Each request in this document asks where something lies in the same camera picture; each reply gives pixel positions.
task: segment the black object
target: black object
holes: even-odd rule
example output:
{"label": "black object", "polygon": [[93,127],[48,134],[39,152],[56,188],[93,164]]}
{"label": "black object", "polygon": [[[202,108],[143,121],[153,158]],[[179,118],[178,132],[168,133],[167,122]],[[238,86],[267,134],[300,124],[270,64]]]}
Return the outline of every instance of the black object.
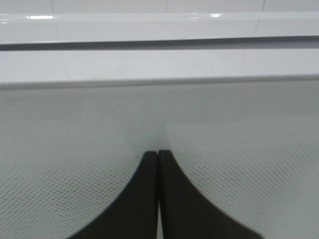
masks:
{"label": "black object", "polygon": [[165,239],[262,239],[203,197],[168,150],[159,152],[159,198]]}
{"label": "black object", "polygon": [[118,198],[70,239],[155,239],[158,219],[157,154],[146,152]]}
{"label": "black object", "polygon": [[318,36],[272,36],[223,39],[98,41],[0,44],[0,51],[61,50],[193,50],[193,49],[309,49],[318,48]]}

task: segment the white tile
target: white tile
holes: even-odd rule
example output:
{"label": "white tile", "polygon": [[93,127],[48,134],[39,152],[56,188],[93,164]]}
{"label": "white tile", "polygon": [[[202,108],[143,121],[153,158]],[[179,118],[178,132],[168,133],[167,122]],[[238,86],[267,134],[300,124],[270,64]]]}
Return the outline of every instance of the white tile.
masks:
{"label": "white tile", "polygon": [[1,84],[63,81],[65,63],[60,51],[0,52]]}
{"label": "white tile", "polygon": [[37,43],[58,40],[54,24],[0,24],[1,43]]}
{"label": "white tile", "polygon": [[209,38],[210,36],[218,37],[236,37],[244,35],[254,35],[257,25],[256,20],[242,21],[190,21],[185,26],[184,22],[169,22],[166,24],[166,32],[170,36],[178,39],[189,39],[190,36],[196,36],[198,39]]}
{"label": "white tile", "polygon": [[119,41],[135,40],[140,36],[146,39],[160,38],[165,32],[165,24],[162,22],[107,22],[107,23],[64,23],[57,24],[60,40],[79,41]]}
{"label": "white tile", "polygon": [[54,12],[165,12],[165,0],[52,0]]}
{"label": "white tile", "polygon": [[263,0],[167,0],[167,12],[261,11]]}
{"label": "white tile", "polygon": [[246,50],[242,72],[263,75],[301,75],[307,72],[319,72],[318,49],[266,49]]}
{"label": "white tile", "polygon": [[78,81],[183,79],[240,70],[244,51],[64,51],[67,75]]}
{"label": "white tile", "polygon": [[50,13],[51,0],[0,0],[0,13]]}
{"label": "white tile", "polygon": [[319,11],[319,1],[265,0],[264,11]]}
{"label": "white tile", "polygon": [[256,35],[264,35],[271,32],[273,35],[280,35],[286,32],[290,35],[311,35],[313,29],[319,28],[319,20],[294,19],[281,20],[280,24],[273,20],[260,20],[256,27]]}

